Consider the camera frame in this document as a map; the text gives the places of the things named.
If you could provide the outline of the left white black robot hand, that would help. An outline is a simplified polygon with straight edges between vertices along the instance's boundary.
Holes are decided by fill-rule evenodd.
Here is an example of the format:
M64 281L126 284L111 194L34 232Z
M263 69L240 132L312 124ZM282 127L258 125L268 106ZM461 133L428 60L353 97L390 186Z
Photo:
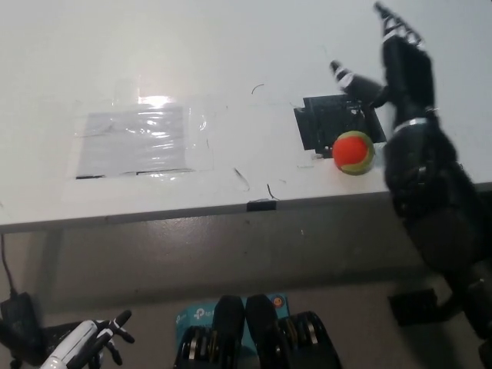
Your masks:
M65 335L40 368L100 368L106 348L118 366L123 365L114 337L133 344L135 339L124 329L132 312L122 311L112 320L86 320Z

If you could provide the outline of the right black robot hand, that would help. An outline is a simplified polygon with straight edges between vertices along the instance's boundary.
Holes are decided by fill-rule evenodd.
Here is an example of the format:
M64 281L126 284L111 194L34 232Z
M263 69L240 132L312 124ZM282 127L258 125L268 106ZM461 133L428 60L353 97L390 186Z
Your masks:
M379 108L394 107L393 130L425 123L435 108L432 61L424 39L401 16L380 2L374 3L382 25L381 53L385 85L330 63L337 86L346 95Z

